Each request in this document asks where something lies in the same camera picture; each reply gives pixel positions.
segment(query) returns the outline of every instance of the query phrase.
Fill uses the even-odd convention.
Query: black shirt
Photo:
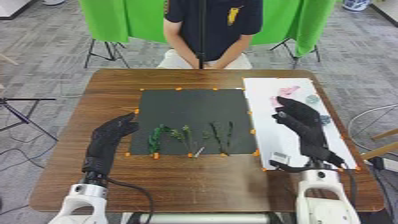
[[[198,50],[198,1],[164,0],[164,19],[180,26],[180,37],[189,50]],[[239,39],[262,27],[262,0],[207,0],[205,60],[218,60]]]

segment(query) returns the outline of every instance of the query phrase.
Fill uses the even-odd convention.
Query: white paper
[[[255,141],[260,154],[262,167],[269,170],[275,169],[267,164],[271,152],[280,152],[289,156],[289,166],[301,167],[307,163],[307,157],[299,155],[298,136],[283,125],[276,124],[271,115],[275,108],[271,106],[269,98],[278,95],[278,89],[298,86],[299,89],[291,95],[291,99],[305,103],[308,95],[315,95],[310,79],[305,78],[246,78],[244,82],[244,97],[251,111],[251,125],[255,129]],[[321,115],[328,115],[324,104],[319,101],[308,104]],[[349,169],[355,169],[356,164],[351,153],[340,139],[340,134],[333,121],[323,126],[326,137],[328,149],[344,159]]]

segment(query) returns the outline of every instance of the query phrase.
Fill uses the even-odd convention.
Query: black glove
[[[303,103],[282,97],[276,97],[276,102],[282,107],[275,109],[276,114],[271,117],[299,137],[299,154],[340,167],[342,159],[326,146],[317,111]]]
[[[131,122],[132,118],[134,114],[131,113],[95,128],[84,153],[83,172],[93,171],[104,176],[108,175],[120,138],[138,130],[138,123]]]

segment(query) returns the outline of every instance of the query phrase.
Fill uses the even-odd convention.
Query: wooden table
[[[307,71],[282,70],[99,70],[92,76],[84,95],[61,133],[60,142],[29,198],[38,211],[56,211],[70,185],[81,178],[81,162],[93,128],[118,115],[132,112],[140,102],[140,89],[241,88],[243,77],[310,78],[346,145],[356,160],[356,210],[383,208],[376,182],[347,140],[335,111],[319,83]],[[259,157],[202,155],[125,156],[131,137],[122,139],[109,177],[141,186],[154,197],[156,212],[291,212],[298,176],[282,171],[260,171]],[[349,195],[347,177],[340,174]],[[147,211],[147,199],[127,188],[109,184],[108,212]]]

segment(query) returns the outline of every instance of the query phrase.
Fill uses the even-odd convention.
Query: green backdrop
[[[264,0],[264,25],[251,45],[294,39],[294,56],[314,48],[335,0]],[[79,0],[92,38],[127,42],[134,37],[164,43],[163,0]]]

